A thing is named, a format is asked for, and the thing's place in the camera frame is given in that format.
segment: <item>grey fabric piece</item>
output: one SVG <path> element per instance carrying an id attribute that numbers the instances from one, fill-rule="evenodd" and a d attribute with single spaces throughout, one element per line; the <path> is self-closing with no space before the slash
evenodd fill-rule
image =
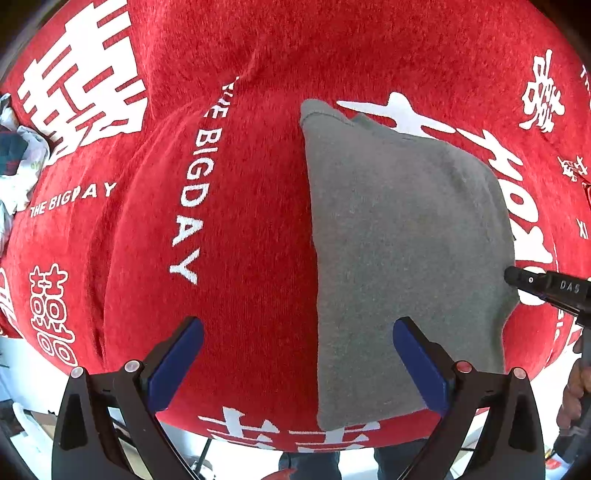
<path id="1" fill-rule="evenodd" d="M 399 134 L 319 100 L 301 107 L 318 255 L 318 424 L 424 408 L 392 345 L 410 316 L 452 358 L 502 372 L 518 303 L 509 216 L 488 166 L 446 142 Z"/>

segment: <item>red sweater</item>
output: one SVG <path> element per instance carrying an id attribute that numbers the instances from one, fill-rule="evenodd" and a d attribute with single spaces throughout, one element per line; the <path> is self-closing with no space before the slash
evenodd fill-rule
<path id="1" fill-rule="evenodd" d="M 2 87 L 57 145 L 0 261 L 4 334 L 96 373 L 195 315 L 205 345 L 162 421 L 305 452 L 429 435 L 426 411 L 316 423 L 307 98 L 371 104 L 341 108 L 474 154 L 501 182 L 517 264 L 591 275 L 589 82 L 550 21 L 526 0 L 319 5 L 70 0 L 56 14 Z M 520 304 L 506 367 L 537 375 L 572 324 Z"/>

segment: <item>blue gripper pad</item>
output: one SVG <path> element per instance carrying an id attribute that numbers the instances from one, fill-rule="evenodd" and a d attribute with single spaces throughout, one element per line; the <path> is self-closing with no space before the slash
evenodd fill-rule
<path id="1" fill-rule="evenodd" d="M 443 417 L 449 408 L 451 385 L 427 353 L 427 338 L 409 317 L 404 317 L 394 323 L 392 341 L 427 408 Z"/>
<path id="2" fill-rule="evenodd" d="M 150 412 L 156 413 L 168 408 L 199 354 L 203 346 L 203 338 L 203 325 L 199 319 L 195 318 L 148 380 L 147 406 Z"/>

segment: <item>white surface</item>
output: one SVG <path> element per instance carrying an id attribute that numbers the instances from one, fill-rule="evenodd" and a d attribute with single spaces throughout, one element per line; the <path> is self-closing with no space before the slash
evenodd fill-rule
<path id="1" fill-rule="evenodd" d="M 28 437 L 35 443 L 37 449 L 44 455 L 51 456 L 53 450 L 53 440 L 49 437 L 45 430 L 37 423 L 37 421 L 29 414 L 27 415 L 20 403 L 13 403 L 12 409 L 14 415 L 21 427 L 25 429 Z"/>
<path id="2" fill-rule="evenodd" d="M 2 363 L 10 369 L 0 368 L 3 380 L 11 397 L 24 408 L 45 413 L 58 412 L 61 397 L 67 383 L 67 375 L 53 367 L 36 350 L 22 339 L 0 338 Z M 540 412 L 544 442 L 552 445 L 558 435 L 556 414 L 562 402 L 562 391 L 570 369 L 577 358 L 572 348 L 567 348 L 559 359 L 544 370 L 532 382 L 532 388 Z M 482 427 L 484 415 L 475 417 L 470 431 Z M 199 455 L 206 439 L 164 425 L 172 443 L 184 455 Z M 230 443 L 214 441 L 207 455 L 217 475 L 217 480 L 260 480 L 277 470 L 281 452 L 259 450 Z M 373 449 L 342 452 L 339 468 L 343 480 L 375 480 L 377 464 Z M 463 471 L 466 465 L 458 465 Z"/>
<path id="3" fill-rule="evenodd" d="M 11 398 L 27 410 L 58 413 L 68 377 L 23 339 L 0 338 L 0 378 Z"/>
<path id="4" fill-rule="evenodd" d="M 49 455 L 44 455 L 25 432 L 15 435 L 10 440 L 31 472 L 39 480 L 51 480 L 51 457 Z"/>

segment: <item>human hand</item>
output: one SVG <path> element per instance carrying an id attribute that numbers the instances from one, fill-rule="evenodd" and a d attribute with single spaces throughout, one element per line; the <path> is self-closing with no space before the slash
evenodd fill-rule
<path id="1" fill-rule="evenodd" d="M 574 344 L 573 351 L 581 353 L 583 337 Z M 591 393 L 591 367 L 582 368 L 579 358 L 570 371 L 569 383 L 564 388 L 562 406 L 558 411 L 556 423 L 561 430 L 568 430 L 573 420 L 581 418 L 580 399 L 585 393 Z"/>

